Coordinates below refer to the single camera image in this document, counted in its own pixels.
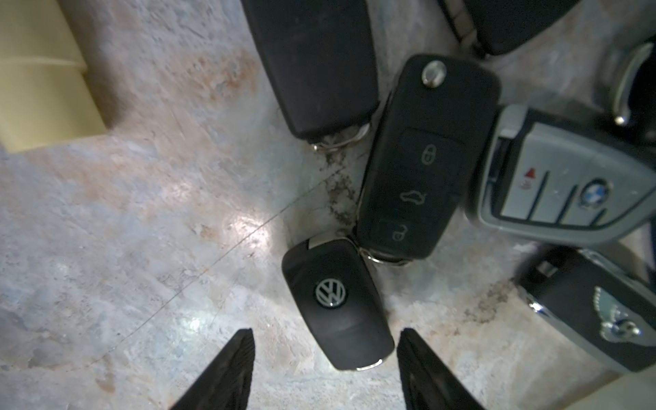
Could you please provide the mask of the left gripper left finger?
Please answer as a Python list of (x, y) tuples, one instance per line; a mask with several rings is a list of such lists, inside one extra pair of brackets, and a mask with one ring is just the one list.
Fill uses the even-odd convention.
[(238, 330), (171, 409), (246, 409), (255, 358), (253, 331)]

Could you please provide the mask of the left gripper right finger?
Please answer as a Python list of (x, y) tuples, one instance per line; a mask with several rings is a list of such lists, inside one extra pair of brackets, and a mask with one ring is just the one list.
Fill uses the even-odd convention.
[(406, 409), (484, 410), (415, 329), (402, 330), (396, 355)]

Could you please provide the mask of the black Bentley key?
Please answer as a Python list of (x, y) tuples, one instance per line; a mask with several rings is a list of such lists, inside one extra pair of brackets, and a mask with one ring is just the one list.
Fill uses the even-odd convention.
[(655, 289), (593, 249), (555, 246), (514, 283), (528, 307), (615, 372), (655, 364)]

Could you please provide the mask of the white plastic storage box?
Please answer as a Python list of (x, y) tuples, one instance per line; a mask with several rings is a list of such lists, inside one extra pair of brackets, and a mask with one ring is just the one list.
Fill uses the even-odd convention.
[(567, 410), (656, 410), (655, 367), (630, 373), (580, 399)]

